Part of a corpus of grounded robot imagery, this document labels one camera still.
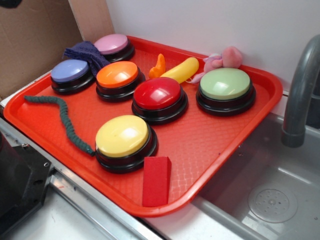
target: red foam block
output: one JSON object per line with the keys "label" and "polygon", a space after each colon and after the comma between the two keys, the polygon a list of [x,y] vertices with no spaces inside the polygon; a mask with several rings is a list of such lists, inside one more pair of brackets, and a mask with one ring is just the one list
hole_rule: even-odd
{"label": "red foam block", "polygon": [[158,207],[168,203],[171,165],[167,156],[144,158],[142,206]]}

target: sink drain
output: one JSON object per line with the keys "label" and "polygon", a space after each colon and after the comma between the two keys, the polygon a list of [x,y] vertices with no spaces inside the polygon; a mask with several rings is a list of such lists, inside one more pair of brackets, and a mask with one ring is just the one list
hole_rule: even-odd
{"label": "sink drain", "polygon": [[248,204],[254,215],[268,223],[283,223],[291,219],[298,209],[295,195],[276,183],[255,187],[249,194]]}

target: orange button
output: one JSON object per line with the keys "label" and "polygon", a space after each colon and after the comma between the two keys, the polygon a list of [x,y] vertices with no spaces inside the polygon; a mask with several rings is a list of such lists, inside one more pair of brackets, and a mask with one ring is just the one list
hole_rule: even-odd
{"label": "orange button", "polygon": [[96,80],[103,88],[114,89],[123,87],[138,76],[138,67],[131,61],[117,61],[103,67]]}

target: yellow banana toy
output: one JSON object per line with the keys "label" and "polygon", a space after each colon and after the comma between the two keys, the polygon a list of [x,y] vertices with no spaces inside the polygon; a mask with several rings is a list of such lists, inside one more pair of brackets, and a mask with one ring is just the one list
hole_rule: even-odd
{"label": "yellow banana toy", "polygon": [[189,57],[179,65],[166,71],[161,77],[172,78],[179,84],[191,78],[199,69],[199,61],[195,57]]}

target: purple cloth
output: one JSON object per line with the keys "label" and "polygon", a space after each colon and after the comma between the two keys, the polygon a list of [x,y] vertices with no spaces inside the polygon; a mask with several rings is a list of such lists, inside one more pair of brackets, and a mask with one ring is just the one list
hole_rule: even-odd
{"label": "purple cloth", "polygon": [[66,48],[63,55],[71,59],[87,61],[95,77],[100,69],[110,64],[90,41],[83,41],[73,47]]}

